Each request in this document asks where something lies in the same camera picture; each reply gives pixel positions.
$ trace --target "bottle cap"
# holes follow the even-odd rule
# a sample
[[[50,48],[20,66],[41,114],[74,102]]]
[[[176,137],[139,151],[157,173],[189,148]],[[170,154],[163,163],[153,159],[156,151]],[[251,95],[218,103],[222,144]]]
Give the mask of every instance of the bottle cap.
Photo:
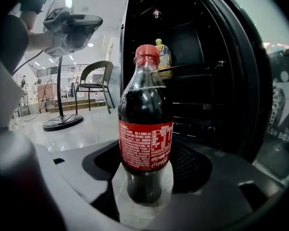
[[[135,58],[137,58],[137,56],[143,55],[143,54],[155,56],[156,62],[157,62],[157,64],[159,64],[158,49],[154,45],[144,44],[144,45],[139,46],[136,50]]]
[[[156,44],[161,44],[161,43],[162,43],[162,40],[159,39],[159,38],[157,38],[157,39],[155,40],[155,43],[156,43]]]

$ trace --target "red label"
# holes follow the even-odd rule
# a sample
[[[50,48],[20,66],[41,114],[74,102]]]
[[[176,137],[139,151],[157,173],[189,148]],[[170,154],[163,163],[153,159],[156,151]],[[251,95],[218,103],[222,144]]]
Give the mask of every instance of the red label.
[[[164,166],[169,160],[173,121],[139,125],[119,120],[121,157],[125,164],[141,171]]]

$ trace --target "staircase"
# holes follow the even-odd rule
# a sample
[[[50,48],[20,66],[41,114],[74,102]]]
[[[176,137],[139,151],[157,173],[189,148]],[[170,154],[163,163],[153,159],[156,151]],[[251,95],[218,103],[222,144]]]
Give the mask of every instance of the staircase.
[[[95,107],[101,107],[101,106],[106,106],[105,102],[96,102],[95,99],[90,99],[90,107],[95,108]],[[78,109],[89,109],[89,102],[88,99],[86,100],[77,100],[77,108]],[[62,102],[62,109],[63,111],[68,111],[68,110],[76,110],[76,103],[75,101],[68,101],[68,102]],[[54,108],[48,108],[50,113],[55,113],[59,112],[58,108],[58,103],[55,103]]]

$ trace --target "red bottle cap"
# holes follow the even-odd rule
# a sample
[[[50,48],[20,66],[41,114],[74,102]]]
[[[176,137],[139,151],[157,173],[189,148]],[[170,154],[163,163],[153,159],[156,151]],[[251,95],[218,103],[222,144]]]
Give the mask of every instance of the red bottle cap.
[[[153,55],[156,58],[157,65],[160,62],[158,49],[152,44],[144,44],[144,45],[139,46],[136,50],[135,59],[139,55]]]

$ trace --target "plastic bottle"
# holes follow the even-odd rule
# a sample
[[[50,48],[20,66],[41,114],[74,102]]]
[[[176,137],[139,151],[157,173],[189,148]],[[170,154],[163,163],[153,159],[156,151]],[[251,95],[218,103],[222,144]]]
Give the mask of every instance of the plastic bottle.
[[[159,38],[155,40],[155,43],[156,43],[155,47],[158,49],[160,60],[160,63],[158,64],[158,69],[162,70],[170,68],[172,66],[172,62],[169,48],[166,45],[164,45],[162,43],[162,40]],[[166,72],[161,72],[159,73],[159,75],[161,76],[162,79],[169,79],[172,77],[172,71],[170,70]]]
[[[122,164],[127,192],[137,203],[153,203],[161,195],[161,176],[169,160],[173,115],[170,94],[158,74],[153,45],[136,50],[136,69],[118,107]]]

